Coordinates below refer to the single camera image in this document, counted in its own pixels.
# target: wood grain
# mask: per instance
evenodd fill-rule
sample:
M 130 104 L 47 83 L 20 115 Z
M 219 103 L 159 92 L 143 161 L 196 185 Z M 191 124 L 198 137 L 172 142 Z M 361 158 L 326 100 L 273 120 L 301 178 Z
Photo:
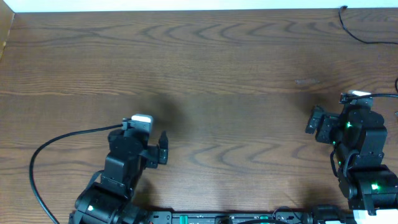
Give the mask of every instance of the wood grain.
M 350 9 L 364 39 L 398 40 L 398 9 Z M 30 157 L 70 131 L 155 118 L 167 166 L 146 170 L 139 205 L 187 211 L 347 208 L 331 147 L 304 133 L 311 107 L 339 112 L 342 91 L 394 92 L 398 51 L 363 45 L 336 9 L 18 14 L 0 63 L 0 223 L 49 223 L 29 187 Z M 377 99 L 398 172 L 396 102 Z M 45 202 L 66 223 L 107 132 L 63 139 L 37 158 Z

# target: glowing green light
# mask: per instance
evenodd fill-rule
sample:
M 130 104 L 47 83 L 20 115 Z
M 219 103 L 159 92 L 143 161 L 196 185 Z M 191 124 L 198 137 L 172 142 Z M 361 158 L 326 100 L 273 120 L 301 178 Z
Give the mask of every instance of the glowing green light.
M 379 190 L 380 187 L 377 184 L 372 184 L 372 190 Z

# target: tabletop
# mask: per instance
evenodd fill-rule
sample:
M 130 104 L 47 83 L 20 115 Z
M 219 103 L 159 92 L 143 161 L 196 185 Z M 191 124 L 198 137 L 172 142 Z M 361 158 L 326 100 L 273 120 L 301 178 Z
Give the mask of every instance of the tabletop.
M 395 93 L 395 45 L 366 45 L 337 9 L 17 14 L 0 62 L 0 223 L 50 223 L 28 166 L 45 141 L 154 117 L 169 162 L 147 169 L 134 203 L 175 211 L 347 209 L 330 145 L 305 134 L 311 108 L 339 113 L 341 92 Z M 348 9 L 367 40 L 398 40 L 398 9 Z M 396 100 L 377 98 L 398 172 Z M 39 193 L 66 223 L 107 134 L 62 139 L 35 163 Z

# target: white wall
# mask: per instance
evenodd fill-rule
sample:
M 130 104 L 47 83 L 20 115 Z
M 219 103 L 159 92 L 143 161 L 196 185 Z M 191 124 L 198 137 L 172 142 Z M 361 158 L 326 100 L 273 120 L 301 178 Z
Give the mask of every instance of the white wall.
M 398 7 L 398 0 L 4 0 L 14 12 Z

